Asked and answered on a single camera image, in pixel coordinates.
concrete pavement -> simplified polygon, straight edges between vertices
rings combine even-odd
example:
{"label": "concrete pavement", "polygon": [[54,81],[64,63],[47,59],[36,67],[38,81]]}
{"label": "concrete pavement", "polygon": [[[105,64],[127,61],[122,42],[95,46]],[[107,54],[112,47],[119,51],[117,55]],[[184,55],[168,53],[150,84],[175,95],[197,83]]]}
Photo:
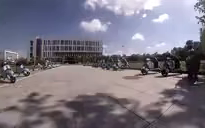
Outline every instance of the concrete pavement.
{"label": "concrete pavement", "polygon": [[205,128],[205,86],[184,75],[62,66],[0,88],[9,128]]}

scooter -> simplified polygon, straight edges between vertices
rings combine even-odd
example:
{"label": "scooter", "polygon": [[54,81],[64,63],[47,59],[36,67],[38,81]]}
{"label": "scooter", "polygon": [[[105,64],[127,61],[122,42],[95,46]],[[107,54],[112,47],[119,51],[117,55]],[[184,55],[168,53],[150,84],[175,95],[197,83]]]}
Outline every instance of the scooter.
{"label": "scooter", "polygon": [[2,65],[2,70],[0,73],[0,77],[2,79],[8,79],[10,80],[11,83],[15,83],[16,82],[16,76],[15,73],[13,72],[13,70],[11,69],[10,65],[7,62],[4,62]]}
{"label": "scooter", "polygon": [[19,66],[19,68],[18,68],[18,72],[17,73],[19,75],[23,74],[24,76],[29,76],[30,75],[30,70],[21,64]]}

glass facade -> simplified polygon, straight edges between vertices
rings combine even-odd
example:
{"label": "glass facade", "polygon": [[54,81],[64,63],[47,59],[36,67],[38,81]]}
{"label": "glass facade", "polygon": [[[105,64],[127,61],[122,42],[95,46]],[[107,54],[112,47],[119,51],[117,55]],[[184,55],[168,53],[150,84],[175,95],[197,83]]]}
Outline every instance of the glass facade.
{"label": "glass facade", "polygon": [[30,43],[30,51],[32,51],[30,56],[34,55],[41,59],[59,58],[62,60],[67,56],[99,56],[103,51],[100,41],[36,39],[36,42]]}

building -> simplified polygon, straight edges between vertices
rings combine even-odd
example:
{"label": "building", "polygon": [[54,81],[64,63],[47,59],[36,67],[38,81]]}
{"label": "building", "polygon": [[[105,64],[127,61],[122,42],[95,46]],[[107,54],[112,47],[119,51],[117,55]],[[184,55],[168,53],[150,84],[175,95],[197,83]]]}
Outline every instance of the building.
{"label": "building", "polygon": [[30,41],[29,58],[64,62],[68,58],[101,56],[102,41],[89,40],[43,40]]}
{"label": "building", "polygon": [[19,58],[19,54],[17,52],[13,52],[13,51],[9,51],[9,50],[0,51],[0,60],[15,61],[18,58]]}

blue sky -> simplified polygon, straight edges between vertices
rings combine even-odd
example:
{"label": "blue sky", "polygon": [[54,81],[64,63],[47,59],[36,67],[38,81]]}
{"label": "blue sky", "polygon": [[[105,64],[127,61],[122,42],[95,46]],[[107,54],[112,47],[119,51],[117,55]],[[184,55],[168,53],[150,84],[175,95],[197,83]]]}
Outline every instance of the blue sky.
{"label": "blue sky", "polygon": [[103,40],[106,54],[165,52],[199,40],[196,0],[0,0],[0,50],[36,36]]}

